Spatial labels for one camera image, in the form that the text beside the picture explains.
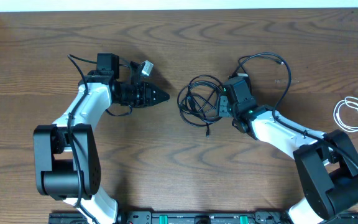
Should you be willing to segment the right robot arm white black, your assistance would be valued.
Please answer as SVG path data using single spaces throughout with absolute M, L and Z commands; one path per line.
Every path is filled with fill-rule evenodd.
M 307 129 L 268 105 L 258 105 L 247 75 L 222 84 L 218 114 L 255 140 L 290 156 L 296 164 L 304 197 L 288 209 L 291 223 L 342 223 L 358 217 L 358 153 L 349 136 Z

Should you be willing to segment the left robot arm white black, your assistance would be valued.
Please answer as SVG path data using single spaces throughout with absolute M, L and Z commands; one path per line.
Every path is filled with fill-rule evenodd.
M 67 110 L 52 124 L 33 132 L 35 184 L 40 195 L 76 208 L 86 223 L 125 223 L 118 202 L 101 186 L 94 130 L 113 104 L 148 108 L 170 95 L 146 81 L 153 63 L 128 62 L 99 53 L 88 73 L 78 70 L 78 93 Z

